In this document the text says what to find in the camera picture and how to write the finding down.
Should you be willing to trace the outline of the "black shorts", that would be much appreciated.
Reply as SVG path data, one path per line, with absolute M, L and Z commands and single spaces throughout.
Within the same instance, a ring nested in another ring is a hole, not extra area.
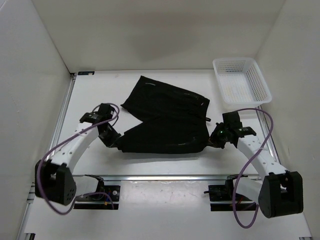
M 141 123 L 118 139 L 124 153 L 193 154 L 208 145 L 209 99 L 141 76 L 121 105 Z

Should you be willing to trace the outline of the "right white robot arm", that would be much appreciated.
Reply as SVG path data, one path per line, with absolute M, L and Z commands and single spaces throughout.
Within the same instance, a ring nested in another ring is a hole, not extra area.
M 230 200 L 241 195 L 258 204 L 267 218 L 299 214 L 303 212 L 303 179 L 297 171 L 289 171 L 262 147 L 256 132 L 242 125 L 233 128 L 217 123 L 209 137 L 214 148 L 233 144 L 257 171 L 262 182 L 258 183 L 243 174 L 230 175 L 225 181 L 224 193 Z

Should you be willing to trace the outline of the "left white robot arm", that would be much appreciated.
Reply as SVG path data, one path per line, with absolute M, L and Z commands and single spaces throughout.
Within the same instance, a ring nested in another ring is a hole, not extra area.
M 100 176 L 85 174 L 74 177 L 74 169 L 90 144 L 104 136 L 111 137 L 110 125 L 118 118 L 114 109 L 106 113 L 87 112 L 68 139 L 51 149 L 35 165 L 35 195 L 52 207 L 54 203 L 68 206 L 80 199 L 111 202 Z

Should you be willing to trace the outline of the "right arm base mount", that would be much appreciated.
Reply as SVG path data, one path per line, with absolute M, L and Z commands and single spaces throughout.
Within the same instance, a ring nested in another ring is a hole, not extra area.
M 224 184 L 211 184 L 203 192 L 209 196 L 211 212 L 232 212 L 232 194 L 234 190 L 233 180 L 237 175 L 230 175 L 224 181 Z M 236 194 L 235 208 L 237 211 L 255 211 L 257 204 L 244 195 Z

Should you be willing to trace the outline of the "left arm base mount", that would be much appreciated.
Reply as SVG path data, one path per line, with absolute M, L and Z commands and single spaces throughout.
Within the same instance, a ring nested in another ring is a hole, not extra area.
M 121 186 L 107 183 L 101 176 L 86 174 L 76 177 L 75 210 L 118 210 Z

